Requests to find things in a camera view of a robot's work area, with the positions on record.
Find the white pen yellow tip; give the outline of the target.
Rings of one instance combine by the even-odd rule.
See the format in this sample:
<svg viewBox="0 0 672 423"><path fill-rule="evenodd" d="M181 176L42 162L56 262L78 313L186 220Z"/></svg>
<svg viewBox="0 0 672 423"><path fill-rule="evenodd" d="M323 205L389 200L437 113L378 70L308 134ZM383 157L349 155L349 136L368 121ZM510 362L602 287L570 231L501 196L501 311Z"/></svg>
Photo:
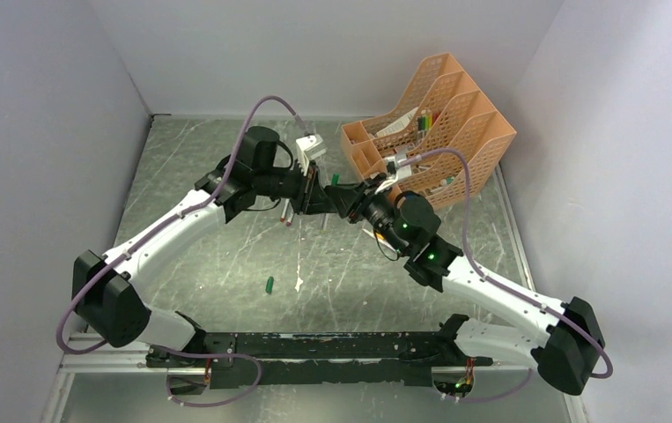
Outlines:
<svg viewBox="0 0 672 423"><path fill-rule="evenodd" d="M379 236L378 236L374 231L372 231L372 230L368 230L368 229L366 229L366 228L363 228L363 229L362 229L362 232L363 232L364 234L366 234L367 236L371 237L372 239L376 240L376 241L379 241L379 240L380 240Z"/></svg>

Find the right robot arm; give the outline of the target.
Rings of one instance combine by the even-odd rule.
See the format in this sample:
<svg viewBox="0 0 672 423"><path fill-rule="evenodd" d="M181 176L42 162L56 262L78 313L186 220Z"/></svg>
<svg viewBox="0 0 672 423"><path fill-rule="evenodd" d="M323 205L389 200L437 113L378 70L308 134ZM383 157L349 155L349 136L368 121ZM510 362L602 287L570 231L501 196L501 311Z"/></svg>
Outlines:
<svg viewBox="0 0 672 423"><path fill-rule="evenodd" d="M581 395L589 380L611 376L604 336L589 302L532 292L479 265L469 248L439 236L440 218L416 193L401 194L394 202L365 182L330 185L324 193L341 218L364 220L381 234L421 286L471 299L508 323L466 322L441 337L437 351L445 363L457 365L468 356L516 362L571 396Z"/></svg>

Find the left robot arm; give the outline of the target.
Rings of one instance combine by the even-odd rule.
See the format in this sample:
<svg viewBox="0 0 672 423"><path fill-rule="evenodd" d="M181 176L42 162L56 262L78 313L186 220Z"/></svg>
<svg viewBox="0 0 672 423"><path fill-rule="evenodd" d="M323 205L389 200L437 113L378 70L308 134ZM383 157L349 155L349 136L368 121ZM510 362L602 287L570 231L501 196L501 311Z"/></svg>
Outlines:
<svg viewBox="0 0 672 423"><path fill-rule="evenodd" d="M286 198L302 212L306 190L318 182L316 161L326 151L318 134L298 138L290 149L270 128L246 129L231 154L161 218L101 255L87 250L75 260L68 311L102 337L96 348L142 342L170 349L183 366L198 364L206 353L204 331L181 312L148 305L136 286L258 197Z"/></svg>

